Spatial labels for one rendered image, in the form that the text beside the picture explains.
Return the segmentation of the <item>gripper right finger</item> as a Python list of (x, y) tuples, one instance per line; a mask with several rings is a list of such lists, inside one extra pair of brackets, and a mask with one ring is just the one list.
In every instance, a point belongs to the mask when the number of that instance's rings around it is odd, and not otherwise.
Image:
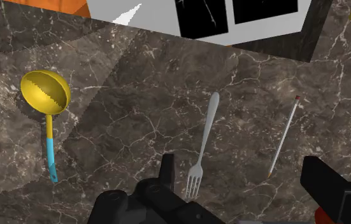
[(335, 224), (351, 224), (351, 181), (319, 157), (305, 156), (300, 183)]

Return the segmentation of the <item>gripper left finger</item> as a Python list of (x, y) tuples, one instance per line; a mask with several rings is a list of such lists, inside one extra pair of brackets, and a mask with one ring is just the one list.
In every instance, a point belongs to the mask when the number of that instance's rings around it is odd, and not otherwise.
[(159, 175), (139, 181), (134, 193), (107, 190), (97, 197), (87, 224), (194, 224), (194, 206), (174, 193), (175, 156), (162, 156)]

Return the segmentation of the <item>white pencil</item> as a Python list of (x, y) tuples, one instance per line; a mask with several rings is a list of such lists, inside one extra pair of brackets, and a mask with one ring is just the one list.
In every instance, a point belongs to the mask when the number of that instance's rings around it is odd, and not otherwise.
[(276, 149), (275, 156), (273, 157), (273, 161), (272, 161), (272, 163), (271, 163), (271, 167), (270, 167), (269, 172), (268, 172), (268, 178), (271, 176), (271, 174), (272, 174), (272, 172), (273, 172), (273, 169), (274, 169), (274, 167), (275, 167), (276, 161), (277, 161), (278, 156), (279, 156), (279, 154), (280, 154), (280, 150), (282, 149), (283, 142), (284, 142), (284, 140), (285, 140), (285, 138), (286, 138), (288, 129), (289, 129), (289, 127), (290, 127), (290, 124), (291, 124), (291, 121), (292, 121), (292, 118), (293, 118), (293, 116), (294, 116), (294, 113), (295, 113), (295, 110), (296, 110), (296, 108), (297, 108), (297, 105), (298, 105), (299, 100), (300, 100), (300, 96), (299, 96), (299, 95), (295, 96), (293, 107), (292, 107), (292, 109), (291, 109), (291, 111), (290, 111), (290, 113), (289, 113), (289, 117), (288, 117), (288, 119), (287, 119), (285, 128), (284, 128), (283, 133), (282, 133), (282, 136), (281, 136), (281, 138), (280, 138), (280, 142), (278, 143), (278, 147), (277, 147), (277, 149)]

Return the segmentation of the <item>silver fork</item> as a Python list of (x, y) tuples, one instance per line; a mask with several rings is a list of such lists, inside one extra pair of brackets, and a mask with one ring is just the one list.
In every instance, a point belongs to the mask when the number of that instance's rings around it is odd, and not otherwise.
[(220, 100), (219, 93), (218, 92), (212, 93), (208, 103), (208, 110), (206, 113), (199, 158), (197, 162), (188, 171), (187, 186), (185, 189), (186, 199), (194, 199), (198, 195), (199, 186), (201, 184), (201, 180), (203, 177), (203, 168), (201, 166), (201, 162), (203, 159), (204, 149), (208, 140), (208, 136), (211, 131), (211, 126), (213, 125), (215, 114), (218, 108), (219, 100)]

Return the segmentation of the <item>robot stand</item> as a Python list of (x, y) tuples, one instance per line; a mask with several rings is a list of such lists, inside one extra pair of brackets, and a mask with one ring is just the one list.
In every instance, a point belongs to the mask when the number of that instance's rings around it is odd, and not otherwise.
[(93, 19), (308, 62), (333, 0), (87, 0)]

